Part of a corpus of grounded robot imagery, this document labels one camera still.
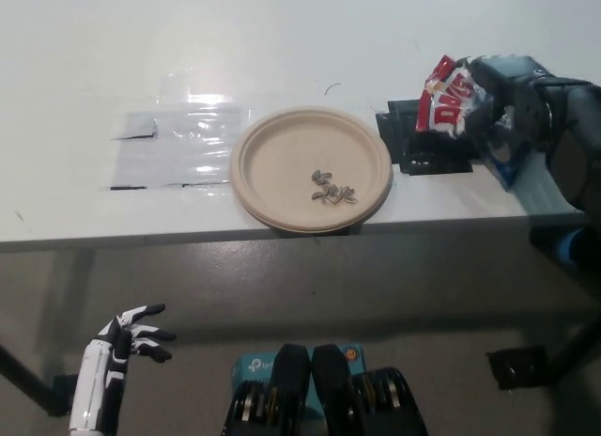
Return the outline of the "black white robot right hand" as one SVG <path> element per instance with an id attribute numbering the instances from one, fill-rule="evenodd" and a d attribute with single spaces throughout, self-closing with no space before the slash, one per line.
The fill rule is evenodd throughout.
<path id="1" fill-rule="evenodd" d="M 469 71 L 501 108 L 513 108 L 513 128 L 538 151 L 549 145 L 551 112 L 541 89 L 556 76 L 529 55 L 474 57 Z"/>

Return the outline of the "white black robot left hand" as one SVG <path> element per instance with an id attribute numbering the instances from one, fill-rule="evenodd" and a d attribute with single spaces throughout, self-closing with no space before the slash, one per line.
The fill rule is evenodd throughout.
<path id="1" fill-rule="evenodd" d="M 139 322 L 164 310 L 164 304 L 126 310 L 111 318 L 90 340 L 71 405 L 71 435 L 117 434 L 130 358 L 147 357 L 159 364 L 172 358 L 161 343 L 175 340 L 176 335 Z"/>

